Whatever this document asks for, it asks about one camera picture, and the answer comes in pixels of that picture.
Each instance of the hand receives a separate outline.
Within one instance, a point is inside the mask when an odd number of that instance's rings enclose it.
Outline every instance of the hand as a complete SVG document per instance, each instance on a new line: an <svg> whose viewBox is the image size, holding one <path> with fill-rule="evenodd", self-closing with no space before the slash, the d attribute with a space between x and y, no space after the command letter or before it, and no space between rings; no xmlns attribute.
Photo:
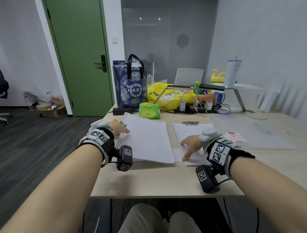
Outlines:
<svg viewBox="0 0 307 233"><path fill-rule="evenodd" d="M201 149L200 139L198 135L191 135L180 142L180 145L187 144L188 151L182 158L182 161L188 161L191 155Z"/></svg>
<svg viewBox="0 0 307 233"><path fill-rule="evenodd" d="M130 133L126 127L124 127L118 120L114 119L110 122L109 126L114 130L114 134Z"/></svg>

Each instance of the forearm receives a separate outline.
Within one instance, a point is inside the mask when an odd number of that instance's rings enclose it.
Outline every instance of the forearm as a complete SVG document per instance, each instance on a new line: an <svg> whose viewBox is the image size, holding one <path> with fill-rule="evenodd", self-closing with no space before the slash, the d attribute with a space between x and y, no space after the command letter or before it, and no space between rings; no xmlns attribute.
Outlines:
<svg viewBox="0 0 307 233"><path fill-rule="evenodd" d="M102 160L97 147L79 147L36 187L1 233L76 232Z"/></svg>
<svg viewBox="0 0 307 233"><path fill-rule="evenodd" d="M237 158L230 173L280 232L307 232L307 190L256 159Z"/></svg>

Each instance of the light switch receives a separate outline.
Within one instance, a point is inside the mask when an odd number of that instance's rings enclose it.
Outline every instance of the light switch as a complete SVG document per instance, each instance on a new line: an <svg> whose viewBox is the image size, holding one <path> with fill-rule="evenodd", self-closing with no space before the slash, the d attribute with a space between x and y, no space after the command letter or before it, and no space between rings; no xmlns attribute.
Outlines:
<svg viewBox="0 0 307 233"><path fill-rule="evenodd" d="M118 38L117 37L111 37L112 44L118 44Z"/></svg>

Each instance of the door lock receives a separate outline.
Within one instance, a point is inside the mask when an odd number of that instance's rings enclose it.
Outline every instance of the door lock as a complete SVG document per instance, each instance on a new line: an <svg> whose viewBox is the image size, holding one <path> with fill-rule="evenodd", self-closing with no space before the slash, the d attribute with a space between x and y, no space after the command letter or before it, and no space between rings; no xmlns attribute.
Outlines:
<svg viewBox="0 0 307 233"><path fill-rule="evenodd" d="M106 56L105 55L101 55L101 63L95 62L95 65L102 65L103 72L107 72Z"/></svg>

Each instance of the beige pants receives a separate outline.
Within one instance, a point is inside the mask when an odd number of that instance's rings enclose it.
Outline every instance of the beige pants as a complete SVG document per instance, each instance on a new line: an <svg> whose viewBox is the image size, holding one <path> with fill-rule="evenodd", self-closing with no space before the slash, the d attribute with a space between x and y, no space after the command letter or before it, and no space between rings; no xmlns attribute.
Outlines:
<svg viewBox="0 0 307 233"><path fill-rule="evenodd" d="M185 212L173 214L168 223L157 209L137 204L129 211L119 233L201 233L194 220Z"/></svg>

